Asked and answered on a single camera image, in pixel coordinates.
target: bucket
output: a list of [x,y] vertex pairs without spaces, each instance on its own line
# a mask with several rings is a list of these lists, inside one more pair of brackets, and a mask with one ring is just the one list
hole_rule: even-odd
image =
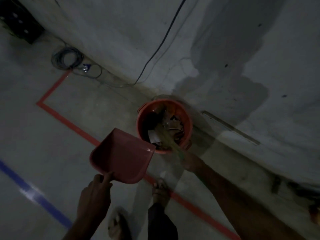
[[[186,109],[177,101],[171,99],[158,99],[148,103],[145,103],[138,109],[138,118],[136,122],[136,128],[138,132],[138,136],[140,139],[144,141],[148,141],[146,139],[147,135],[143,133],[142,125],[146,116],[153,112],[156,108],[158,108],[161,104],[165,104],[170,106],[170,108],[174,108],[175,113],[174,115],[178,116],[183,124],[184,128],[184,136],[181,139],[179,146],[185,150],[191,147],[191,134],[192,134],[192,120],[190,115],[187,113]],[[171,153],[172,150],[155,150],[156,153],[166,154]]]

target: pink dustpan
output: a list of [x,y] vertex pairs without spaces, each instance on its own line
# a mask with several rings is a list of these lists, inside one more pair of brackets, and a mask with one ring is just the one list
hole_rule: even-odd
[[139,182],[156,147],[120,129],[113,131],[90,155],[91,165],[100,173],[114,172],[114,179],[127,184]]

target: foot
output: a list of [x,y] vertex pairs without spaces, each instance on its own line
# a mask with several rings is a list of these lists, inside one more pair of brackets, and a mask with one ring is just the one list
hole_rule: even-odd
[[163,179],[154,183],[152,188],[153,203],[160,203],[164,208],[167,206],[170,195],[167,184]]
[[132,240],[127,221],[120,213],[109,222],[108,230],[112,240]]

